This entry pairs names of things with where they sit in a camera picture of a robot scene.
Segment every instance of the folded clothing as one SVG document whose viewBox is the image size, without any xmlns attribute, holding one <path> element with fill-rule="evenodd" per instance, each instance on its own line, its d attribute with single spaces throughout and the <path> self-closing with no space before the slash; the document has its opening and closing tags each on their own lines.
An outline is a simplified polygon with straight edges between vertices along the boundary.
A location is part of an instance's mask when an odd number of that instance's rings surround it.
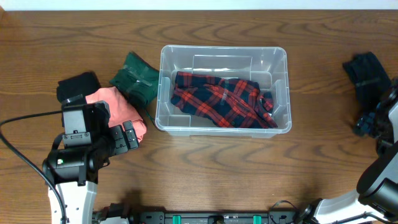
<svg viewBox="0 0 398 224">
<path fill-rule="evenodd" d="M 144 134 L 147 132 L 147 127 L 137 110 L 126 101 L 118 89 L 116 87 L 100 88 L 95 93 L 86 96 L 87 103 L 95 103 L 101 100 L 107 102 L 109 105 L 111 113 L 108 123 L 109 127 L 116 125 L 123 127 L 123 122 L 131 121 L 136 131 L 137 139 L 141 142 Z"/>
<path fill-rule="evenodd" d="M 57 99 L 60 103 L 85 104 L 85 96 L 101 88 L 94 72 L 85 72 L 58 82 Z"/>
<path fill-rule="evenodd" d="M 145 108 L 157 96 L 159 71 L 135 52 L 130 52 L 123 68 L 109 82 L 116 86 L 132 105 Z"/>
<path fill-rule="evenodd" d="M 171 103 L 222 128 L 277 128 L 271 93 L 248 80 L 177 72 Z"/>
<path fill-rule="evenodd" d="M 391 86 L 391 80 L 377 57 L 372 52 L 355 55 L 352 61 L 343 63 L 343 68 L 355 85 L 356 98 L 363 110 L 372 111 Z"/>
</svg>

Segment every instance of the white wall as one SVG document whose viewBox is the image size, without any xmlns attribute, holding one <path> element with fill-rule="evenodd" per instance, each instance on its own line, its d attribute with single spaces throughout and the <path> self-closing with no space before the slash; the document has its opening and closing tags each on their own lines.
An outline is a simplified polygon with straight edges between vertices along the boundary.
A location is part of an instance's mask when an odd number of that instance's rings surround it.
<svg viewBox="0 0 398 224">
<path fill-rule="evenodd" d="M 397 0 L 0 0 L 15 10 L 398 9 Z"/>
</svg>

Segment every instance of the green connector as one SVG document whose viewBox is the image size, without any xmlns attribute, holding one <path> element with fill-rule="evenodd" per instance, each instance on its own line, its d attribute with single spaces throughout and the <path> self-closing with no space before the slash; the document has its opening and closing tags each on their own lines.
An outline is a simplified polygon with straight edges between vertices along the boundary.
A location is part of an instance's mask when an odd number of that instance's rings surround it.
<svg viewBox="0 0 398 224">
<path fill-rule="evenodd" d="M 261 224 L 261 216 L 253 215 L 253 224 Z"/>
<path fill-rule="evenodd" d="M 174 215 L 173 216 L 173 224 L 181 224 L 181 216 Z"/>
</svg>

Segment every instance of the red plaid shirt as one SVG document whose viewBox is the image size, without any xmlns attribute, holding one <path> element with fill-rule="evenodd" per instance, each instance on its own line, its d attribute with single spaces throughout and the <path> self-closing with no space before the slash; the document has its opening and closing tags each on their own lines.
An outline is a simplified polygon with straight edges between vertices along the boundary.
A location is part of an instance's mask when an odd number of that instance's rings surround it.
<svg viewBox="0 0 398 224">
<path fill-rule="evenodd" d="M 277 128 L 271 93 L 248 80 L 177 72 L 171 103 L 222 128 Z"/>
</svg>

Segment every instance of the wood grain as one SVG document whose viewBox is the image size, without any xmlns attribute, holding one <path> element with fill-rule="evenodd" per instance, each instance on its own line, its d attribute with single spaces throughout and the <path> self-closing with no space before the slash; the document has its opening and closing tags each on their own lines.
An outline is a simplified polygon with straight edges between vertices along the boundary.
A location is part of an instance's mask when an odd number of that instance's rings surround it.
<svg viewBox="0 0 398 224">
<path fill-rule="evenodd" d="M 95 209 L 125 201 L 167 210 L 266 210 L 356 187 L 375 142 L 352 134 L 354 88 L 341 63 L 372 51 L 398 72 L 395 11 L 7 12 L 0 27 L 0 119 L 59 110 L 59 80 L 94 70 L 103 86 L 130 50 L 154 67 L 167 44 L 280 46 L 287 51 L 293 128 L 272 139 L 172 137 L 150 121 L 140 148 L 99 172 Z M 155 102 L 149 106 L 155 113 Z M 58 115 L 7 124 L 38 166 Z M 0 145 L 0 222 L 50 223 L 43 180 Z"/>
</svg>

